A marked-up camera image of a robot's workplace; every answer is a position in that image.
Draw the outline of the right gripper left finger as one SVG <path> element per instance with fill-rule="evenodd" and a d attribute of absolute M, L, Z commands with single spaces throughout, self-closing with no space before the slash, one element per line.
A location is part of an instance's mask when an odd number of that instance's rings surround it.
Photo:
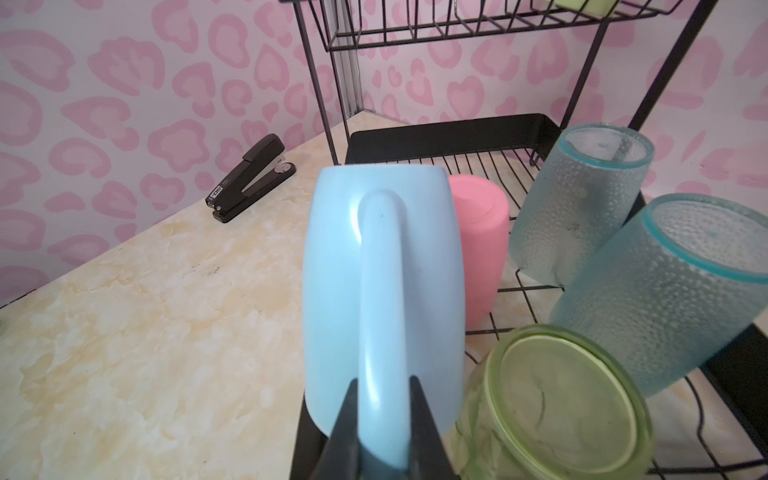
<path fill-rule="evenodd" d="M 358 380 L 353 379 L 342 402 L 331 436 L 312 472 L 312 480 L 357 480 L 360 474 L 358 440 Z"/>

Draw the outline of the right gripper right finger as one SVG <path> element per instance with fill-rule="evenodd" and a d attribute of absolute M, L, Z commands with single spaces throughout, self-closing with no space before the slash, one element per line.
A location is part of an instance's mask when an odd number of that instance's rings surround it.
<path fill-rule="evenodd" d="M 416 376 L 409 379 L 411 440 L 408 479 L 456 480 L 442 439 L 431 414 L 426 395 Z"/>

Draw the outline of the green transparent cup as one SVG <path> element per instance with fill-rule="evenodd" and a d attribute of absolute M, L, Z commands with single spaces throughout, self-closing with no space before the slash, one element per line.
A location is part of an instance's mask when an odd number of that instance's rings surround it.
<path fill-rule="evenodd" d="M 462 479 L 641 479 L 654 451 L 643 395 L 567 329 L 504 336 L 469 374 L 451 440 Z"/>

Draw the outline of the blue mug white inside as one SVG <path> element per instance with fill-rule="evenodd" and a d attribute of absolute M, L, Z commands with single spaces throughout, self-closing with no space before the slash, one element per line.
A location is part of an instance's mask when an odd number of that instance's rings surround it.
<path fill-rule="evenodd" d="M 323 169 L 303 256 L 305 402 L 330 433 L 350 386 L 357 436 L 405 471 L 417 378 L 439 431 L 459 416 L 465 288 L 447 172 L 421 164 Z"/>

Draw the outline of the pink cup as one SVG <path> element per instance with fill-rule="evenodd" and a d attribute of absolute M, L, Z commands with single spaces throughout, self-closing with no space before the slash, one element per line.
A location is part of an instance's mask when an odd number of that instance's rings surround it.
<path fill-rule="evenodd" d="M 480 325 L 493 309 L 507 259 L 510 227 L 505 192 L 474 175 L 448 177 L 460 229 L 466 328 Z"/>

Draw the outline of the teal frosted tumbler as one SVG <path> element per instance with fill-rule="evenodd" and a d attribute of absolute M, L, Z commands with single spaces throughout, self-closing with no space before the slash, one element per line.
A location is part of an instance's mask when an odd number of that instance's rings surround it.
<path fill-rule="evenodd" d="M 654 156 L 652 141 L 626 127 L 566 128 L 513 223 L 512 262 L 539 283 L 569 285 L 626 221 Z"/>
<path fill-rule="evenodd" d="M 767 218 L 725 199 L 660 196 L 579 272 L 549 322 L 606 350 L 651 397 L 767 308 Z"/>

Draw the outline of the light green mug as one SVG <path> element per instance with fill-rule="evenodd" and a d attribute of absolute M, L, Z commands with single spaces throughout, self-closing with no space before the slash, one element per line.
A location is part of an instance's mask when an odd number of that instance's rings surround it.
<path fill-rule="evenodd" d="M 592 17 L 603 18 L 612 13 L 616 0 L 555 0 L 554 3 L 565 9 L 581 12 Z"/>

